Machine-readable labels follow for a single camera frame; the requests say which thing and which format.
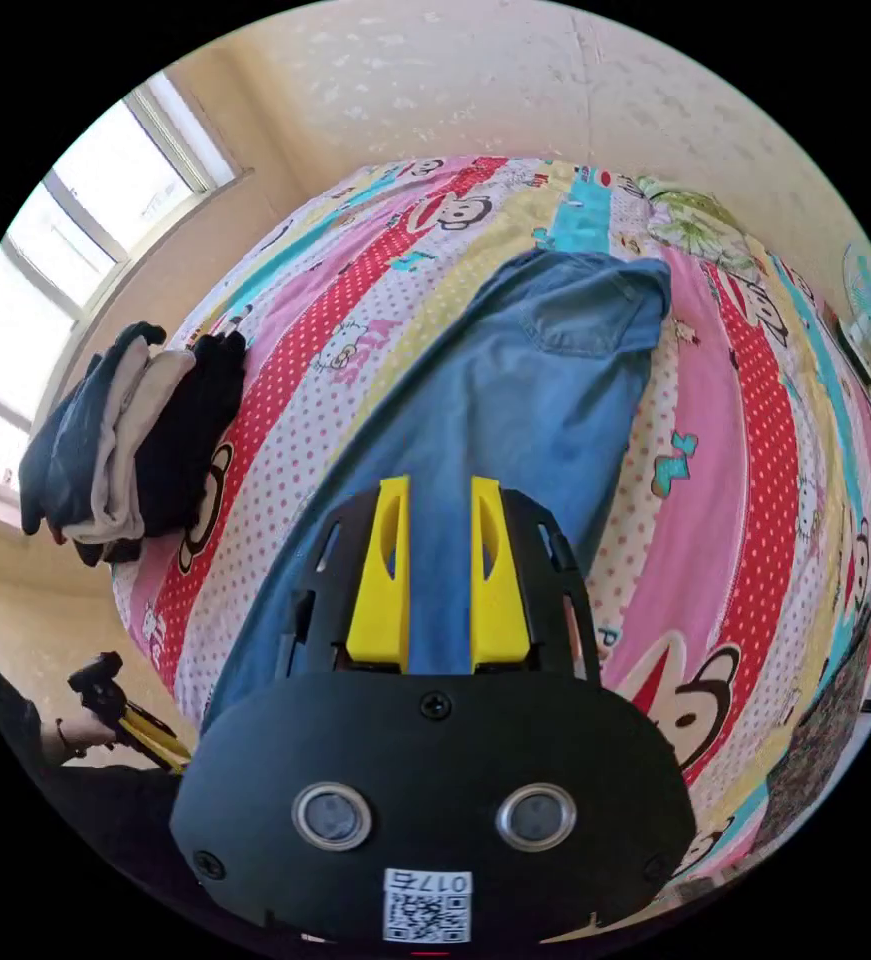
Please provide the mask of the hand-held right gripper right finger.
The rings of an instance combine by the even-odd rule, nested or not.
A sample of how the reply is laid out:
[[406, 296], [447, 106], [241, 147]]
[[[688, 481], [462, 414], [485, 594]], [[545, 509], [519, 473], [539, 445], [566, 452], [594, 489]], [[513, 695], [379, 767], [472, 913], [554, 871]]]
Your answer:
[[471, 478], [470, 662], [473, 668], [522, 665], [530, 637], [502, 488]]

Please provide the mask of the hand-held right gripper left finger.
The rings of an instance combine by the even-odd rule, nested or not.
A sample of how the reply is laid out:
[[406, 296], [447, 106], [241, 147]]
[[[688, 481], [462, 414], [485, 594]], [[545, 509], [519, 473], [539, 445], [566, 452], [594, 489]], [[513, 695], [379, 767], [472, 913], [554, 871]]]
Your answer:
[[346, 653], [354, 664], [408, 662], [409, 491], [406, 475], [379, 485], [346, 639]]

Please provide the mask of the person's left hand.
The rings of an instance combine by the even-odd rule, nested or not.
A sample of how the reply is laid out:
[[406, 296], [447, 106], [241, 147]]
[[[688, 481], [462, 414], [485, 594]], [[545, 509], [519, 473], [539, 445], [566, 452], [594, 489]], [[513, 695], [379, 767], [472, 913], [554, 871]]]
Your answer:
[[50, 765], [62, 766], [83, 759], [95, 747], [112, 747], [116, 733], [91, 710], [45, 721], [40, 728], [43, 756]]

